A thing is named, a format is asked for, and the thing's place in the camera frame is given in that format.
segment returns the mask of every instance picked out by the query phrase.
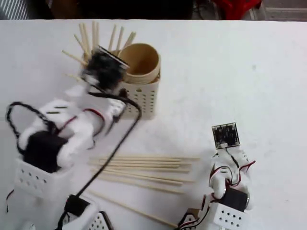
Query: circuit board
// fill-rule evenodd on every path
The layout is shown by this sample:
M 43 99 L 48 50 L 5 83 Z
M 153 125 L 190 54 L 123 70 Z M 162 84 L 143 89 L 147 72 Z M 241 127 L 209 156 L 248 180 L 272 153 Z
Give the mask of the circuit board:
M 239 136 L 235 122 L 219 126 L 212 126 L 212 132 L 216 149 L 225 148 L 225 143 L 227 144 L 227 148 L 240 146 Z

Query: white plastic basket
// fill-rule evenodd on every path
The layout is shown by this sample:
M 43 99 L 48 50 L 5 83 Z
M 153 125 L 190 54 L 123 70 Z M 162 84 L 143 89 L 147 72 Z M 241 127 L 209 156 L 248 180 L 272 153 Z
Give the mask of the white plastic basket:
M 119 89 L 126 89 L 128 97 L 135 101 L 142 108 L 142 119 L 153 119 L 156 111 L 157 94 L 161 74 L 159 73 L 153 83 L 146 85 L 133 85 L 121 82 L 118 86 Z M 137 115 L 137 109 L 128 105 L 123 118 L 132 118 Z
M 17 171 L 15 186 L 37 197 L 53 200 L 59 192 L 69 191 L 69 181 L 72 177 L 72 168 L 60 170 L 55 173 L 47 173 L 31 164 L 16 159 Z

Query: black wire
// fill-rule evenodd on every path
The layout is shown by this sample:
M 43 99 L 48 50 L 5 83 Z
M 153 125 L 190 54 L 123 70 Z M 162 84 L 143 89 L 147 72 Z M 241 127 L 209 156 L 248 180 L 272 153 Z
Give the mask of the black wire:
M 234 156 L 231 155 L 231 154 L 228 152 L 227 148 L 225 148 L 225 150 L 226 150 L 226 152 L 229 154 L 229 156 L 231 157 L 231 159 L 234 161 L 234 163 L 236 164 L 237 168 L 240 168 L 239 163 L 236 161 L 236 159 L 234 158 Z
M 11 190 L 11 191 L 9 192 L 9 194 L 6 196 L 5 202 L 8 201 L 8 199 L 9 199 L 10 196 L 13 194 L 13 192 L 14 192 L 14 189 Z M 9 206 L 8 206 L 8 204 L 6 204 L 6 213 L 8 213 L 8 212 L 9 212 Z
M 13 102 L 11 103 L 9 106 L 8 106 L 8 109 L 7 109 L 7 112 L 6 112 L 6 121 L 9 123 L 15 137 L 16 137 L 16 140 L 17 140 L 17 149 L 18 151 L 23 155 L 24 154 L 24 150 L 22 150 L 20 147 L 19 147 L 19 144 L 18 144 L 18 139 L 19 139 L 19 136 L 20 136 L 20 132 L 18 132 L 16 126 L 14 125 L 12 119 L 11 119 L 11 114 L 12 114 L 12 111 L 13 111 L 13 108 L 15 106 L 21 106 L 21 107 L 24 107 L 28 110 L 30 110 L 31 112 L 35 113 L 42 121 L 43 123 L 47 126 L 47 129 L 50 133 L 55 133 L 58 131 L 58 128 L 57 126 L 55 125 L 54 122 L 48 120 L 48 118 L 42 114 L 40 111 L 38 111 L 37 109 L 33 108 L 32 106 L 28 105 L 28 104 L 24 104 L 22 102 Z
M 138 121 L 140 120 L 140 118 L 142 116 L 142 110 L 141 110 L 140 106 L 137 103 L 135 103 L 133 100 L 131 100 L 129 98 L 126 98 L 126 97 L 120 97 L 120 96 L 117 96 L 117 95 L 112 95 L 112 94 L 109 94 L 109 93 L 104 93 L 99 87 L 97 87 L 95 85 L 92 85 L 92 86 L 94 88 L 98 89 L 100 92 L 88 92 L 89 95 L 94 96 L 94 97 L 116 99 L 116 100 L 120 100 L 120 101 L 122 101 L 124 103 L 131 104 L 133 107 L 135 107 L 139 111 L 139 114 L 136 117 L 136 119 L 133 122 L 133 124 L 131 125 L 131 127 L 128 129 L 128 131 L 124 135 L 124 137 L 120 140 L 120 142 L 117 144 L 117 146 L 115 147 L 115 149 L 113 150 L 111 155 L 108 157 L 107 161 L 92 176 L 92 178 L 83 186 L 83 188 L 80 189 L 80 191 L 76 194 L 76 197 L 79 197 L 88 188 L 88 186 L 90 186 L 90 184 L 97 178 L 97 176 L 107 167 L 107 165 L 110 163 L 112 158 L 115 156 L 115 154 L 116 154 L 117 150 L 119 149 L 119 147 L 125 141 L 125 139 L 130 134 L 130 132 L 134 129 L 134 127 L 136 126 L 136 124 L 138 123 Z M 56 228 L 56 230 L 61 230 L 62 229 L 62 227 L 63 227 L 63 220 L 64 220 L 66 215 L 67 215 L 67 212 L 64 211 L 63 214 L 61 215 L 59 221 L 58 221 L 58 227 Z
M 206 214 L 203 216 L 203 218 L 201 219 L 201 221 L 200 221 L 200 222 L 198 222 L 196 225 L 193 225 L 193 226 L 187 226 L 187 227 L 184 227 L 184 228 L 182 228 L 182 229 L 180 229 L 180 230 L 184 230 L 184 229 L 192 229 L 192 228 L 194 228 L 194 227 L 199 226 L 199 225 L 202 223 L 202 221 L 203 221 L 203 220 L 206 218 L 206 216 L 207 216 L 207 214 L 208 214 L 208 212 L 209 212 L 209 209 L 210 209 L 210 207 L 208 207 L 208 208 L 207 208 Z

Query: white tabletop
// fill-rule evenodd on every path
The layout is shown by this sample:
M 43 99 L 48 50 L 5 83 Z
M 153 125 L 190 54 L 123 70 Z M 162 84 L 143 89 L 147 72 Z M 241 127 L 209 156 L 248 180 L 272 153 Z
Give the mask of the white tabletop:
M 74 84 L 79 64 L 61 53 L 81 55 L 73 34 L 79 21 L 0 21 L 0 203 L 12 188 L 15 139 L 4 121 L 16 100 L 41 106 Z M 148 214 L 177 223 L 188 207 L 198 208 L 208 189 L 209 157 L 215 153 L 212 125 L 236 122 L 242 148 L 253 166 L 256 199 L 250 230 L 288 230 L 305 226 L 307 202 L 307 23 L 226 21 L 100 22 L 100 44 L 107 46 L 113 24 L 125 26 L 123 40 L 153 45 L 162 57 L 157 116 L 142 122 L 121 154 L 201 156 L 187 178 L 185 195 L 170 195 L 130 185 L 95 181 L 92 189 Z M 20 129 L 33 119 L 16 110 Z M 90 177 L 89 155 L 110 153 L 128 121 L 84 153 L 73 189 Z M 168 229 L 138 214 L 92 197 L 115 229 Z

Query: wooden skewer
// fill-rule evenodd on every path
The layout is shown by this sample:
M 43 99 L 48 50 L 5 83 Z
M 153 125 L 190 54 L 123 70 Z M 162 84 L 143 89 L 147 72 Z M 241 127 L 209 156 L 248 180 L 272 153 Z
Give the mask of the wooden skewer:
M 105 160 L 91 160 L 90 162 L 96 162 L 96 163 L 104 163 L 106 162 Z M 116 163 L 116 164 L 166 164 L 166 165 L 191 165 L 192 163 L 190 162 L 169 162 L 169 161 L 114 161 L 112 160 L 111 163 Z
M 127 39 L 127 41 L 126 41 L 126 43 L 125 43 L 125 45 L 124 45 L 123 48 L 125 48 L 126 46 L 129 45 L 129 42 L 130 42 L 130 40 L 131 40 L 132 37 L 133 37 L 133 32 L 131 32 L 131 34 L 129 35 L 129 37 L 128 37 L 128 39 Z
M 91 157 L 92 160 L 107 160 L 108 157 Z M 178 158 L 163 158 L 163 157 L 114 157 L 112 161 L 169 161 L 181 162 Z
M 103 181 L 111 181 L 111 182 L 118 182 L 118 183 L 124 183 L 124 184 L 131 184 L 131 185 L 135 185 L 135 186 L 138 186 L 138 187 L 149 188 L 149 189 L 153 189 L 153 190 L 157 190 L 157 191 L 161 191 L 161 192 L 174 193 L 174 194 L 184 194 L 183 191 L 179 191 L 179 190 L 175 190 L 175 189 L 162 188 L 162 187 L 153 186 L 153 185 L 145 185 L 145 184 L 141 184 L 141 183 L 126 180 L 126 179 L 119 179 L 119 178 L 115 179 L 115 178 L 111 178 L 111 177 L 103 176 L 103 175 L 98 176 L 98 179 L 103 180 Z
M 159 156 L 138 156 L 138 155 L 134 155 L 134 156 L 116 156 L 114 159 L 120 159 L 120 158 L 125 158 L 125 159 L 143 159 L 143 160 L 147 160 L 147 159 L 155 159 L 155 158 L 158 158 L 158 159 L 170 159 L 170 160 L 191 160 L 191 161 L 199 161 L 200 160 L 200 157 L 159 157 Z
M 96 44 L 95 47 L 99 46 L 99 23 L 96 22 Z
M 170 172 L 170 173 L 188 173 L 189 169 L 167 169 L 167 168 L 143 168 L 143 167 L 114 167 L 108 166 L 107 169 L 116 170 L 141 170 L 141 171 L 155 171 L 155 172 Z
M 105 170 L 105 171 L 102 172 L 102 174 L 115 175 L 115 176 L 121 176 L 121 177 L 130 177 L 130 178 L 136 178 L 136 179 L 140 179 L 140 180 L 154 181 L 154 182 L 157 182 L 157 183 L 177 185 L 177 186 L 181 186 L 183 184 L 182 182 L 178 182 L 178 181 L 169 181 L 169 180 L 164 180 L 164 179 L 127 174 L 127 173 L 122 173 L 120 171 L 119 172 L 113 172 L 113 171 Z
M 65 50 L 62 50 L 62 53 L 66 54 L 67 56 L 71 57 L 72 59 L 75 59 L 76 61 L 79 61 L 82 65 L 87 66 L 87 63 L 79 58 L 77 58 L 76 56 L 66 52 Z
M 95 44 L 96 44 L 96 23 L 95 21 L 92 21 L 92 50 L 95 49 Z
M 85 44 L 86 44 L 87 52 L 91 53 L 91 49 L 90 49 L 90 44 L 88 42 L 88 35 L 87 35 L 85 23 L 82 23 L 82 27 L 83 27 L 83 32 L 84 32 Z
M 186 182 L 186 183 L 193 183 L 192 180 L 185 180 L 185 179 L 178 179 L 173 177 L 164 177 L 164 176 L 154 176 L 154 175 L 148 175 L 144 173 L 135 173 L 135 172 L 129 172 L 129 171 L 120 171 L 120 170 L 113 170 L 113 169 L 106 169 L 107 172 L 115 172 L 115 173 L 124 173 L 127 175 L 136 175 L 136 176 L 144 176 L 144 177 L 150 177 L 150 178 L 157 178 L 162 180 L 168 180 L 168 181 L 179 181 L 179 182 Z
M 74 34 L 74 37 L 76 38 L 77 42 L 78 42 L 79 45 L 81 46 L 83 52 L 89 57 L 90 54 L 87 52 L 86 47 L 84 47 L 84 45 L 83 45 L 82 42 L 79 40 L 79 38 L 77 37 L 77 35 Z
M 80 29 L 82 44 L 83 44 L 83 46 L 85 47 L 85 49 L 86 49 L 86 51 L 87 51 L 87 48 L 86 48 L 86 40 L 85 40 L 84 31 L 83 31 L 83 27 L 82 27 L 82 24 L 81 24 L 81 23 L 79 24 L 79 29 Z
M 166 221 L 166 220 L 163 220 L 163 219 L 161 219 L 161 218 L 159 218 L 159 217 L 155 217 L 155 216 L 146 214 L 146 213 L 144 213 L 144 212 L 142 212 L 142 211 L 139 211 L 139 210 L 137 210 L 137 209 L 135 209 L 135 208 L 133 208 L 133 207 L 129 207 L 128 205 L 125 205 L 125 204 L 123 204 L 123 203 L 121 203 L 121 202 L 118 202 L 118 201 L 115 201 L 115 200 L 113 200 L 113 199 L 110 199 L 110 198 L 108 198 L 108 197 L 106 197 L 106 196 L 104 196 L 104 195 L 102 195 L 102 194 L 100 194 L 100 193 L 97 193 L 97 192 L 93 191 L 93 190 L 88 190 L 88 192 L 91 193 L 92 195 L 96 196 L 96 197 L 99 197 L 99 198 L 104 199 L 104 200 L 106 200 L 106 201 L 108 201 L 108 202 L 111 202 L 111 203 L 113 203 L 113 204 L 116 204 L 116 205 L 119 205 L 119 206 L 124 207 L 124 208 L 126 208 L 126 209 L 129 209 L 129 210 L 131 210 L 131 211 L 133 211 L 133 212 L 135 212 L 135 213 L 138 213 L 138 214 L 140 214 L 140 215 L 142 215 L 142 216 L 144 216 L 144 217 L 147 217 L 147 218 L 152 219 L 152 220 L 154 220 L 154 221 L 157 221 L 157 222 L 159 222 L 159 223 L 168 225 L 168 226 L 170 226 L 170 227 L 172 227 L 172 228 L 177 228 L 177 227 L 178 227 L 176 224 L 170 223 L 170 222 L 168 222 L 168 221 Z
M 119 37 L 118 37 L 118 41 L 117 41 L 116 56 L 119 54 L 120 43 L 121 43 L 121 39 L 123 38 L 123 33 L 124 33 L 124 27 L 122 26 L 120 28 Z
M 136 32 L 133 32 L 133 36 L 132 36 L 132 38 L 130 39 L 128 45 L 131 45 L 131 44 L 132 44 L 132 42 L 133 42 L 135 36 L 136 36 Z
M 75 78 L 77 81 L 82 81 L 82 79 L 81 79 L 80 77 L 75 76 L 75 75 L 73 75 L 73 74 L 68 74 L 68 73 L 66 73 L 65 75 L 66 75 L 66 76 L 69 76 L 69 77 L 72 77 L 72 78 Z
M 88 162 L 88 164 L 90 165 L 101 165 L 102 163 L 98 162 L 98 161 L 90 161 Z M 121 166 L 124 166 L 124 167 L 136 167 L 136 168 L 139 168 L 139 167 L 142 167 L 142 168 L 167 168 L 167 169 L 170 169 L 170 168 L 179 168 L 180 165 L 179 164 L 117 164 L 117 163 L 109 163 L 108 166 L 111 166 L 111 167 L 121 167 Z
M 113 27 L 113 31 L 112 31 L 112 35 L 111 35 L 111 38 L 110 38 L 110 43 L 109 43 L 108 51 L 112 50 L 112 45 L 113 45 L 113 40 L 114 40 L 114 36 L 115 36 L 115 31 L 116 31 L 116 25 L 114 25 L 114 27 Z

